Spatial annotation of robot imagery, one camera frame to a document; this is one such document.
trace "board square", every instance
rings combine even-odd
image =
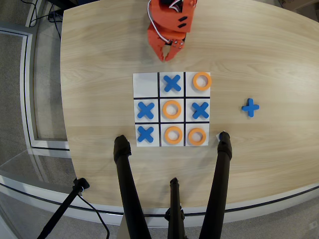
[[[153,137],[153,142],[150,143],[146,139],[144,139],[142,142],[138,141],[138,138],[140,137],[141,133],[139,132],[138,128],[143,127],[145,130],[147,130],[149,127],[153,127],[154,130],[151,133],[151,136]],[[158,124],[136,124],[135,125],[135,134],[136,134],[136,146],[137,147],[159,147],[160,146],[160,134],[159,134],[159,125]]]
[[[148,118],[147,116],[143,116],[142,118],[138,117],[138,114],[141,112],[141,108],[139,107],[139,103],[142,102],[144,105],[148,106],[150,103],[154,104],[154,107],[151,109],[151,113],[153,114],[153,119]],[[146,100],[134,100],[134,115],[135,122],[158,122],[159,121],[159,102],[157,99],[146,99]]]
[[[158,97],[158,74],[134,73],[133,74],[134,98]]]
[[[175,76],[180,76],[180,79],[177,81],[177,84],[180,86],[180,91],[177,91],[175,88],[172,88],[168,92],[165,91],[167,86],[167,81],[164,80],[164,77],[168,76],[173,79]],[[159,95],[160,97],[183,97],[184,96],[184,72],[160,72],[159,73]]]
[[[210,88],[206,91],[200,91],[195,88],[193,78],[198,72],[186,72],[186,97],[210,97]],[[198,77],[197,83],[199,86],[204,86],[207,81],[205,77]]]
[[[169,127],[172,126],[176,126],[178,128],[180,128],[181,132],[182,132],[182,139],[178,144],[170,144],[166,141],[165,139],[165,132]],[[167,147],[172,147],[172,146],[184,146],[184,124],[183,123],[179,123],[179,124],[161,124],[160,125],[160,129],[161,129],[161,145],[163,147],[167,146]],[[178,138],[178,134],[176,134],[176,132],[172,131],[171,133],[168,134],[168,136],[170,137],[170,139],[175,140]]]
[[[194,128],[201,128],[202,130],[204,130],[204,132],[206,133],[206,140],[204,141],[204,143],[200,146],[208,146],[208,142],[209,142],[209,123],[187,123],[186,124],[186,144],[185,146],[193,146],[189,139],[188,139],[188,135],[189,132],[194,129]],[[193,135],[193,140],[195,141],[200,141],[201,140],[201,135],[199,133],[195,133]]]
[[[203,115],[200,115],[197,119],[193,117],[194,113],[196,112],[196,109],[192,106],[193,103],[197,103],[199,106],[201,106],[203,103],[208,103],[208,107],[206,108],[205,112],[208,113],[209,117],[206,119]],[[208,121],[210,118],[210,99],[186,99],[186,122],[191,121]]]
[[[180,105],[180,115],[176,119],[168,119],[163,113],[164,104],[168,101],[176,101]],[[174,114],[176,111],[176,107],[173,105],[168,106],[167,112],[169,114]],[[184,99],[161,99],[160,100],[160,121],[161,122],[184,122]]]

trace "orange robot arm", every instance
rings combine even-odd
[[[197,0],[150,0],[148,15],[149,44],[161,61],[171,60],[185,44],[186,33],[190,32]],[[164,57],[162,49],[170,45]]]

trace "black grid line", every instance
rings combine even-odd
[[[209,96],[165,96],[165,97],[159,97],[160,99],[210,99]],[[157,100],[158,97],[135,97],[134,100]]]
[[[160,73],[158,72],[158,111],[159,111],[159,146],[161,147],[161,128],[160,128]]]
[[[210,96],[195,96],[195,97],[187,97],[186,96],[186,72],[183,73],[183,84],[184,84],[184,96],[180,97],[161,97],[160,96],[160,73],[158,72],[158,96],[157,97],[134,97],[134,100],[158,100],[158,112],[159,112],[159,121],[158,122],[135,122],[135,125],[140,124],[154,124],[159,126],[159,146],[161,147],[161,124],[183,124],[184,125],[184,140],[183,146],[186,146],[186,124],[198,124],[198,123],[209,123],[209,121],[186,121],[186,99],[210,99]],[[161,99],[184,99],[184,121],[168,121],[161,122],[161,110],[160,110],[160,100]]]
[[[209,123],[209,121],[186,121],[186,122],[135,122],[138,124],[182,124],[182,123]]]
[[[184,146],[186,146],[186,72],[184,72]]]

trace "tripod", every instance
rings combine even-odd
[[[219,139],[215,174],[199,239],[219,239],[223,227],[232,148],[228,133],[222,132]],[[117,166],[124,214],[130,238],[151,239],[134,184],[129,163],[130,155],[132,153],[128,140],[124,135],[117,137],[114,142],[114,161]],[[187,238],[184,218],[184,212],[179,201],[178,180],[173,178],[170,181],[170,208],[165,214],[165,219],[168,220],[168,239]]]

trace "floor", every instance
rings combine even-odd
[[[258,0],[280,7],[277,0]],[[47,14],[50,5],[45,6]],[[25,25],[30,6],[19,0],[0,1],[0,21]],[[315,8],[298,13],[318,21]],[[58,23],[61,32],[62,24]],[[71,159],[30,157],[21,124],[19,65],[21,39],[0,34],[0,170],[61,186],[72,186],[75,172]],[[60,90],[60,39],[53,23],[39,21],[34,62],[34,105],[39,138],[67,139]],[[34,208],[0,193],[0,215],[7,219],[18,238],[35,238],[52,213]],[[225,224],[222,239],[319,239],[319,199],[235,223]],[[111,239],[117,226],[109,226]],[[186,228],[188,238],[198,238],[200,228]],[[167,229],[151,229],[152,238],[167,237]],[[99,223],[63,217],[48,238],[105,238]]]
[[[43,15],[49,13],[47,3]],[[39,21],[34,59],[34,107],[38,138],[67,139],[60,84],[60,38],[54,23]],[[62,23],[58,22],[61,33]]]

